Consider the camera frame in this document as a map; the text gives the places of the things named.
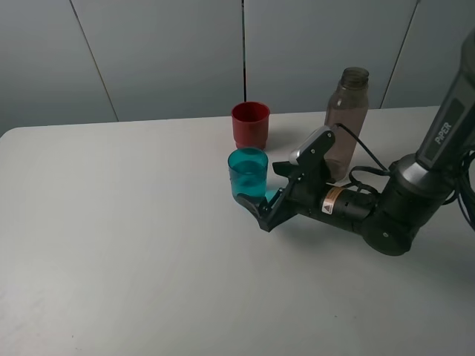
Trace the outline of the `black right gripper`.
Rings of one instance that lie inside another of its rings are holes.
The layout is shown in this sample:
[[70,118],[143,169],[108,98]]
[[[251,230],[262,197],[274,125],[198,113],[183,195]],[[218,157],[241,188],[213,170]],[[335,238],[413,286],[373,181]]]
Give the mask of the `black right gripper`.
[[[291,177],[297,166],[285,161],[273,162],[272,168],[280,177]],[[285,188],[276,191],[271,200],[244,193],[239,193],[235,200],[259,221],[262,230],[270,232],[296,215],[321,220],[324,216],[321,206],[328,191],[329,185],[325,181],[314,183],[302,177],[291,179]]]

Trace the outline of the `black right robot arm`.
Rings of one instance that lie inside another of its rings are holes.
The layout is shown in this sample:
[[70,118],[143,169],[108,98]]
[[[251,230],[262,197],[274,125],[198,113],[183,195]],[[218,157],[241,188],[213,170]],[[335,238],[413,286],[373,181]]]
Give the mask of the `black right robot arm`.
[[474,160],[474,35],[463,42],[457,75],[418,151],[389,167],[369,168],[387,177],[383,191],[356,178],[333,185],[324,155],[334,142],[332,128],[314,131],[287,161],[273,164],[274,172],[288,180],[284,188],[271,199],[240,193],[237,203],[264,231],[300,214],[358,234],[390,256],[409,251],[419,229],[451,202],[459,204],[473,225],[474,190],[468,171]]

